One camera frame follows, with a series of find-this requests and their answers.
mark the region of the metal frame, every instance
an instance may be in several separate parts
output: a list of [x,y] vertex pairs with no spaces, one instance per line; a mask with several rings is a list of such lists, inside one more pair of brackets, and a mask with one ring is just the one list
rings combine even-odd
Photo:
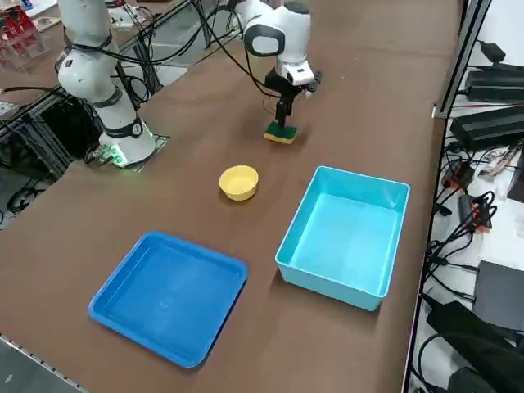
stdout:
[[473,45],[481,31],[490,8],[491,0],[471,0],[463,21],[457,47],[445,76],[444,88],[433,108],[433,117],[447,119],[453,107],[457,91],[466,72]]
[[23,346],[18,346],[11,340],[9,337],[3,335],[0,333],[0,345],[4,344],[6,346],[9,346],[13,350],[16,350],[17,352],[21,353],[23,356],[26,356],[27,358],[33,360],[36,364],[40,364],[42,367],[46,368],[50,373],[55,374],[57,377],[59,377],[62,381],[65,383],[71,385],[78,391],[81,391],[83,393],[88,393],[87,390],[85,390],[80,384],[76,383],[75,381],[72,381],[69,377],[59,373],[56,368],[53,366],[50,366],[43,360],[41,360],[39,357],[37,357],[35,354],[28,352]]

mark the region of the sponge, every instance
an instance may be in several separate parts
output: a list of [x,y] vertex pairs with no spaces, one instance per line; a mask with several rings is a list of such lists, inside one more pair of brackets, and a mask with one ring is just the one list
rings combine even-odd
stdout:
[[280,127],[276,121],[273,121],[265,132],[264,138],[277,142],[291,145],[295,140],[296,127]]

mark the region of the dark blue tray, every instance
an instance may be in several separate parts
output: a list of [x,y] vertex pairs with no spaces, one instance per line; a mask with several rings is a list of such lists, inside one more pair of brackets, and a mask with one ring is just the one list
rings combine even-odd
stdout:
[[146,233],[93,297],[89,316],[182,367],[195,367],[246,278],[240,260]]

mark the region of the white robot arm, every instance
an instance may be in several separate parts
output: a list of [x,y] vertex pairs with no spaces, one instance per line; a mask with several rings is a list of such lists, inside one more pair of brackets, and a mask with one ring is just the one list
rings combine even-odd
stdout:
[[291,1],[273,9],[260,0],[232,0],[229,7],[241,18],[249,53],[276,56],[276,73],[293,86],[314,81],[307,61],[311,15],[306,7]]
[[[58,0],[58,7],[75,44],[118,52],[104,0]],[[115,165],[125,167],[148,158],[156,144],[128,94],[111,81],[116,63],[100,52],[72,49],[61,63],[58,80],[69,94],[84,99],[97,112],[104,125],[100,144],[113,151]]]
[[[97,51],[118,52],[111,35],[108,1],[58,0],[62,22],[77,45],[61,63],[58,80],[72,96],[93,106],[104,125],[100,144],[113,151],[115,165],[125,167],[147,159],[156,144],[128,94],[111,81],[117,60]],[[260,0],[229,0],[227,9],[241,19],[247,51],[254,56],[277,57],[264,86],[281,94],[276,118],[283,127],[295,96],[316,84],[306,57],[311,15],[293,1],[273,9]]]

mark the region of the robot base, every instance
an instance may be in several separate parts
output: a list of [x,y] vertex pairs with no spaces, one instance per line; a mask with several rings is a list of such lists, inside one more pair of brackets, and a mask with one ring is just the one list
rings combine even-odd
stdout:
[[155,152],[155,138],[143,122],[142,126],[143,131],[138,138],[113,138],[106,133],[100,136],[100,145],[111,149],[114,165],[125,168],[128,165],[147,160]]

